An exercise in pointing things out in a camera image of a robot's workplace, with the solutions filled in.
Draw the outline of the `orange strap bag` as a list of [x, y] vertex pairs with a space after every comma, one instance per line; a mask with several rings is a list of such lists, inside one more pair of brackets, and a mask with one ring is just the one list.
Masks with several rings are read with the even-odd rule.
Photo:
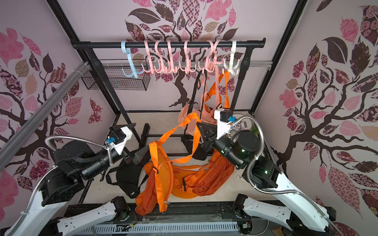
[[195, 133], [194, 133], [194, 141], [193, 141], [193, 147], [192, 147], [192, 153], [189, 155], [179, 158], [179, 159], [174, 159], [170, 160], [168, 158], [167, 153], [165, 152], [164, 148], [162, 145], [168, 140], [168, 138], [179, 128], [179, 127], [184, 127], [189, 125], [192, 121], [195, 122], [195, 124], [200, 123], [201, 120], [198, 116], [197, 113], [190, 113], [188, 114], [184, 121], [181, 122], [179, 125], [174, 127], [173, 129], [167, 131], [164, 133], [158, 141], [153, 141], [149, 144], [149, 151], [150, 151], [150, 156], [151, 160], [153, 163], [153, 172], [155, 176], [155, 187], [156, 187], [156, 194], [157, 194], [157, 203], [159, 206], [159, 211], [164, 212], [168, 208], [168, 203], [167, 200], [169, 199], [169, 196], [171, 194], [171, 191], [173, 189], [173, 180], [169, 180], [169, 186], [167, 191], [163, 190], [162, 182], [163, 180], [161, 179], [159, 172], [162, 167], [168, 168], [168, 171], [170, 174], [173, 174], [173, 169], [172, 169], [172, 163], [178, 163], [178, 164], [183, 164], [189, 162], [195, 151], [197, 150], [199, 146], [199, 141], [200, 141], [200, 131], [196, 127], [195, 128]]

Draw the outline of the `bright orange sling bag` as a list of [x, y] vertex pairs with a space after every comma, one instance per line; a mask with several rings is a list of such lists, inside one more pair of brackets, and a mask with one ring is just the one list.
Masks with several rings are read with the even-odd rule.
[[207, 91], [205, 96], [205, 102], [210, 100], [213, 96], [216, 98], [216, 105], [214, 108], [209, 107], [204, 104], [204, 110], [202, 114], [206, 117], [213, 117], [214, 111], [220, 107], [229, 109], [231, 104], [229, 100], [229, 92], [235, 91], [235, 80], [234, 77], [230, 78], [230, 74], [226, 71], [225, 73], [220, 74], [219, 78], [215, 81], [213, 86]]

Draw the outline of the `salmon pink sling bag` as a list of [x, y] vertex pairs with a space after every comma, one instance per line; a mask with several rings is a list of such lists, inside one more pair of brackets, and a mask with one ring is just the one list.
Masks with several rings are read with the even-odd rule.
[[[224, 92], [225, 100], [224, 104], [222, 102], [221, 97], [221, 86], [220, 82], [225, 78], [226, 82], [228, 82], [229, 75], [219, 74], [219, 70], [216, 67], [214, 69], [214, 74], [218, 75], [219, 77], [216, 79], [214, 84], [208, 88], [207, 81], [208, 81], [208, 73], [207, 71], [195, 71], [192, 72], [192, 74], [195, 73], [195, 85], [193, 88], [192, 96], [189, 100], [189, 102], [186, 103], [186, 105], [182, 108], [180, 111], [178, 122], [181, 123], [184, 121], [184, 119], [189, 115], [190, 113], [196, 113], [202, 122], [209, 123], [209, 124], [216, 124], [215, 120], [215, 110], [218, 108], [229, 108], [229, 98], [227, 90]], [[204, 91], [201, 94], [201, 98], [199, 101], [200, 108], [195, 109], [195, 99], [197, 96], [197, 92], [204, 88]]]

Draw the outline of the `black sling bag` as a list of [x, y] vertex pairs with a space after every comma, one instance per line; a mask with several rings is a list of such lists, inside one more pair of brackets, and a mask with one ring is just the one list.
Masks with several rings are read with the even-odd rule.
[[[183, 121], [186, 118], [186, 116], [189, 115], [190, 113], [196, 113], [198, 114], [199, 117], [201, 117], [202, 109], [204, 107], [204, 97], [200, 101], [200, 111], [194, 108], [194, 104], [195, 104], [197, 91], [200, 90], [201, 87], [204, 87], [203, 96], [205, 92], [207, 91], [206, 81], [207, 81], [207, 72], [200, 71], [197, 74], [197, 77], [195, 79], [195, 85], [193, 88], [191, 99], [184, 106], [184, 108], [181, 110], [179, 114], [179, 119], [178, 119], [179, 122]], [[184, 127], [184, 135], [181, 137], [181, 142], [183, 143], [183, 145], [185, 146], [189, 154], [192, 153], [192, 149], [193, 149], [195, 128], [196, 128], [196, 120], [191, 121], [188, 125]], [[208, 152], [206, 152], [204, 150], [203, 145], [199, 143], [198, 148], [193, 154], [193, 158], [195, 160], [204, 161], [207, 159], [207, 156], [208, 156]]]

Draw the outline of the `dark orange backpack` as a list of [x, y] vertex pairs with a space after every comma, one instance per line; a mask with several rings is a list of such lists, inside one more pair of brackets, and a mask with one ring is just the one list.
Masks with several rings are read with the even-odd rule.
[[168, 199], [173, 189], [173, 169], [170, 162], [163, 163], [159, 174], [155, 172], [150, 161], [144, 166], [147, 174], [147, 183], [144, 191], [136, 198], [136, 212], [145, 216], [150, 214], [156, 206], [159, 212], [165, 212], [168, 208]]

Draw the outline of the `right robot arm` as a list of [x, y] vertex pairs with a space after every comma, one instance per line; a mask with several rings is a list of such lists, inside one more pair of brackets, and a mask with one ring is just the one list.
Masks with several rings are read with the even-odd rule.
[[249, 114], [235, 118], [233, 111], [217, 109], [217, 123], [196, 123], [203, 144], [214, 149], [236, 169], [244, 169], [243, 179], [254, 190], [272, 195], [281, 202], [273, 205], [240, 194], [235, 210], [282, 226], [286, 236], [342, 236], [335, 224], [336, 211], [313, 201], [263, 156], [265, 138], [258, 120]]

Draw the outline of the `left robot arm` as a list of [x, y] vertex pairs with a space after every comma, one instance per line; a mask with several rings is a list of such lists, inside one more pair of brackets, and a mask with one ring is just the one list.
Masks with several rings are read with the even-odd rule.
[[74, 236], [82, 230], [113, 219], [129, 218], [130, 208], [124, 197], [68, 218], [54, 215], [81, 190], [84, 181], [105, 174], [119, 160], [137, 164], [142, 157], [125, 146], [133, 136], [135, 123], [114, 125], [104, 144], [88, 139], [52, 135], [45, 144], [53, 151], [55, 165], [33, 189], [26, 209], [16, 223], [1, 229], [2, 236]]

